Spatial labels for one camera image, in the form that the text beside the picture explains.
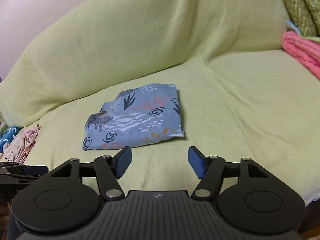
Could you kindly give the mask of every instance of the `pink patterned cloth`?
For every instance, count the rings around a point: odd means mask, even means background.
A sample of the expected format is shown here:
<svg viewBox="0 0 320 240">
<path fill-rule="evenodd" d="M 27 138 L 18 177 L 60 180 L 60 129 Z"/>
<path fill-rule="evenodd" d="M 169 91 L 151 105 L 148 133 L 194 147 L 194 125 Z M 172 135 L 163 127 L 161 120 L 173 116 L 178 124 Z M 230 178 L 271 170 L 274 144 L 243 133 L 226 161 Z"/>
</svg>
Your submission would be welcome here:
<svg viewBox="0 0 320 240">
<path fill-rule="evenodd" d="M 8 145 L 3 146 L 3 157 L 6 162 L 16 162 L 23 164 L 32 147 L 36 143 L 36 137 L 39 133 L 39 124 L 32 129 L 24 129 L 21 134 L 18 134 L 13 141 Z"/>
<path fill-rule="evenodd" d="M 295 32 L 282 35 L 283 49 L 320 80 L 320 44 L 300 38 Z"/>
</svg>

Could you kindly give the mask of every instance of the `sofa backrest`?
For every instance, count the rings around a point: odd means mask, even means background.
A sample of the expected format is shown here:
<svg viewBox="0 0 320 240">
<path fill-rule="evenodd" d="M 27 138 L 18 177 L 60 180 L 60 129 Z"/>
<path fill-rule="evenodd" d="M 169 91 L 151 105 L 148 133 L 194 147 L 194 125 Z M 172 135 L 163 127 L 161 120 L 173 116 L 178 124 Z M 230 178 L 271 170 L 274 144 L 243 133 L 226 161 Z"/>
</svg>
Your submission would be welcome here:
<svg viewBox="0 0 320 240">
<path fill-rule="evenodd" d="M 28 45 L 0 84 L 0 115 L 27 126 L 191 57 L 280 49 L 286 19 L 282 0 L 89 0 Z"/>
</svg>

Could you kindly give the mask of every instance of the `folded pink towel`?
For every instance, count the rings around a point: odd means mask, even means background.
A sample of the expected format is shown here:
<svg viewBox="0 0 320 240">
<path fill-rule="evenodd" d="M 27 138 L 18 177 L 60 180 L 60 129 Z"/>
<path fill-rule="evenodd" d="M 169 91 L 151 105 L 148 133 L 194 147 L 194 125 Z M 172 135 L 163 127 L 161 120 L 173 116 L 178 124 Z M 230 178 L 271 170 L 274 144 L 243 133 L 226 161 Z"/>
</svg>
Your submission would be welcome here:
<svg viewBox="0 0 320 240">
<path fill-rule="evenodd" d="M 320 44 L 287 32 L 282 35 L 282 47 L 320 79 Z"/>
</svg>

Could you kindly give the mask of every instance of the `black leaf print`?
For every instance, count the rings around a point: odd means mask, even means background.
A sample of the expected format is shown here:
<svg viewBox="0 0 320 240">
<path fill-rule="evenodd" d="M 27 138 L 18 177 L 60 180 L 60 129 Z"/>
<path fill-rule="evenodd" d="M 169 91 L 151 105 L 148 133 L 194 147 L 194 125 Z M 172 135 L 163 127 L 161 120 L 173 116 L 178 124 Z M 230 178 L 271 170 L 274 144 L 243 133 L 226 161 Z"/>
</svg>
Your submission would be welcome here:
<svg viewBox="0 0 320 240">
<path fill-rule="evenodd" d="M 180 115 L 180 107 L 179 105 L 175 104 L 176 105 L 176 108 L 172 108 L 174 111 L 176 111 L 178 113 L 178 115 Z"/>
<path fill-rule="evenodd" d="M 133 104 L 133 102 L 136 100 L 136 98 L 133 98 L 135 95 L 135 93 L 132 95 L 132 97 L 130 97 L 130 94 L 128 95 L 127 100 L 123 100 L 123 109 L 124 111 Z"/>
</svg>

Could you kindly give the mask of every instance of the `folded blue cloth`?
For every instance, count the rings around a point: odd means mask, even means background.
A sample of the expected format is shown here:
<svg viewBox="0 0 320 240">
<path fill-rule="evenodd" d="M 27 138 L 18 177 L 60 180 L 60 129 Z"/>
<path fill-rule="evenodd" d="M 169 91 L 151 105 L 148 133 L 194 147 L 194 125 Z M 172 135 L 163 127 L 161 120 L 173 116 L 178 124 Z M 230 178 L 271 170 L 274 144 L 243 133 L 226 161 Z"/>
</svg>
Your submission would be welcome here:
<svg viewBox="0 0 320 240">
<path fill-rule="evenodd" d="M 175 85 L 149 84 L 122 91 L 89 116 L 83 150 L 138 147 L 183 137 Z"/>
<path fill-rule="evenodd" d="M 5 143 L 10 144 L 19 131 L 20 131 L 19 127 L 11 126 L 4 132 L 4 134 L 0 138 L 0 153 L 3 153 L 4 144 Z"/>
</svg>

